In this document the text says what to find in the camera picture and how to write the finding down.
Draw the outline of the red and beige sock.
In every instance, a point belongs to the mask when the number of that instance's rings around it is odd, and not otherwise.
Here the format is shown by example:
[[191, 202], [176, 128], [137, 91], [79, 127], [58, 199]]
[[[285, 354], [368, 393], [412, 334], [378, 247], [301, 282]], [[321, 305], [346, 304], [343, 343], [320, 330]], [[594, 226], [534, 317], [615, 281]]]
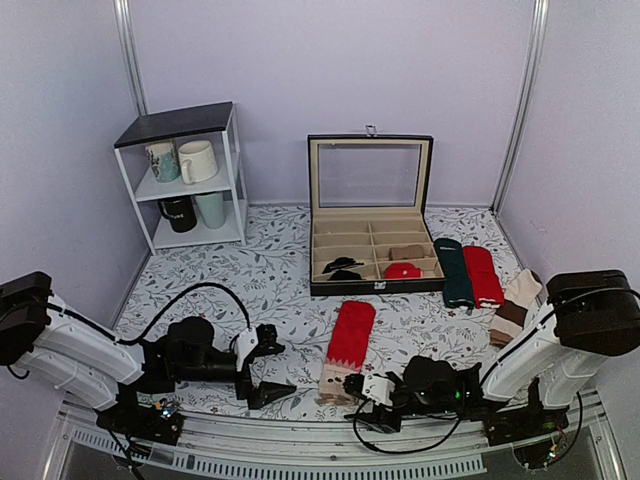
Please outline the red and beige sock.
[[366, 302], [345, 301], [341, 305], [318, 384], [319, 405], [354, 402], [343, 385], [348, 375], [361, 372], [375, 316], [375, 308]]

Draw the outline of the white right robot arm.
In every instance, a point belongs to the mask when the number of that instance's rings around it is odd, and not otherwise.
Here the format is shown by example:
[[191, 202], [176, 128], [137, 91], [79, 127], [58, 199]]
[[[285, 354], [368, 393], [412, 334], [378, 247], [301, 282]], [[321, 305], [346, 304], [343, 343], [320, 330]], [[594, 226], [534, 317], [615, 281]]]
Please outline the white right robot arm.
[[452, 415], [481, 423], [492, 446], [566, 428], [582, 386], [638, 348], [639, 294], [620, 270], [558, 274], [546, 290], [532, 323], [484, 362], [457, 370], [414, 356], [401, 375], [347, 376], [345, 392], [361, 401], [352, 426], [390, 434], [404, 419]]

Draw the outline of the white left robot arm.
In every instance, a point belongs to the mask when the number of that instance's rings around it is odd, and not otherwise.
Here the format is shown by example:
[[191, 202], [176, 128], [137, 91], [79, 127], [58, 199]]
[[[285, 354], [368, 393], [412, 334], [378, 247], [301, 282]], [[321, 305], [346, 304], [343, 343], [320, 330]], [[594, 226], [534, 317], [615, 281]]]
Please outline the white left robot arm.
[[184, 381], [229, 383], [257, 410], [295, 392], [293, 385], [252, 382], [251, 363], [285, 349], [273, 325], [247, 325], [225, 351], [214, 347], [214, 335], [209, 321], [190, 316], [155, 341], [124, 339], [70, 309], [43, 272], [1, 286], [2, 365], [40, 373], [88, 404], [98, 427], [127, 439], [176, 445], [181, 435], [178, 404], [144, 406], [141, 393], [172, 393]]

